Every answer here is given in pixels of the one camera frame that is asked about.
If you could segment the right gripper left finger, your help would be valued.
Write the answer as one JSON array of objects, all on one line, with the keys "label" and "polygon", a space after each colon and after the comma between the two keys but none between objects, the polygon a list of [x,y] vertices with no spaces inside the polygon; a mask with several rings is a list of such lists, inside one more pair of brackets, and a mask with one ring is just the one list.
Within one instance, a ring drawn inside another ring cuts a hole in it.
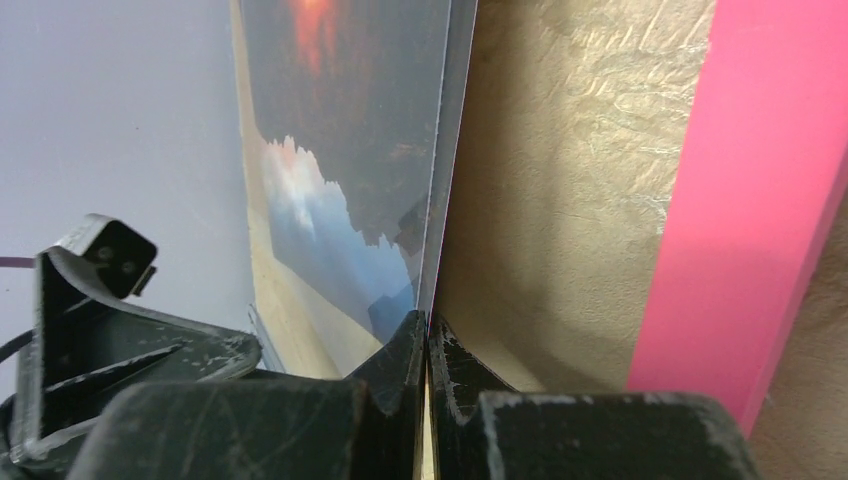
[{"label": "right gripper left finger", "polygon": [[263,374],[133,385],[88,435],[73,479],[416,479],[427,316],[339,380]]}]

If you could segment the landscape photo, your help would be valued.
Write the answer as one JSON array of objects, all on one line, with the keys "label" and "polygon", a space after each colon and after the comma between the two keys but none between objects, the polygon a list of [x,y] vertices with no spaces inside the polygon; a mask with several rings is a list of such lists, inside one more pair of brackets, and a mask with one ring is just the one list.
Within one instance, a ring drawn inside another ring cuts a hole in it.
[{"label": "landscape photo", "polygon": [[269,369],[346,376],[432,311],[477,8],[231,3],[249,315]]}]

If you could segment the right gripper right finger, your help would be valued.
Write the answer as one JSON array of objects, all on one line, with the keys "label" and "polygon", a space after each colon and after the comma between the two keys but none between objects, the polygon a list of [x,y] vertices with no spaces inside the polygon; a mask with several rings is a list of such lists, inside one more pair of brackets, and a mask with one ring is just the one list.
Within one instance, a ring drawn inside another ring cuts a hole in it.
[{"label": "right gripper right finger", "polygon": [[429,329],[438,479],[759,479],[734,419],[691,393],[519,392],[440,316]]}]

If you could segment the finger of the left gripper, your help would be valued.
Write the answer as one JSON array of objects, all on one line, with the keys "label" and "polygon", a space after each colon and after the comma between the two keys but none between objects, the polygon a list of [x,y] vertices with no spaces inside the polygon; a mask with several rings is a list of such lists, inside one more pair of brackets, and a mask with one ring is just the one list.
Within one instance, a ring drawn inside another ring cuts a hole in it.
[{"label": "finger of the left gripper", "polygon": [[152,381],[219,381],[253,371],[249,333],[128,302],[155,271],[156,245],[89,214],[34,261],[35,314],[9,425],[16,464],[68,464],[112,399]]}]

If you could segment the pink picture frame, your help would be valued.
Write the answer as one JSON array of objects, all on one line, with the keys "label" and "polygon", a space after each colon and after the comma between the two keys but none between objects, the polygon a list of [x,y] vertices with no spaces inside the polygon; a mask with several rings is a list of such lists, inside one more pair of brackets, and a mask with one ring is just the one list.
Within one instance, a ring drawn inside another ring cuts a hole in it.
[{"label": "pink picture frame", "polygon": [[846,3],[718,2],[628,388],[750,432],[846,185]]}]

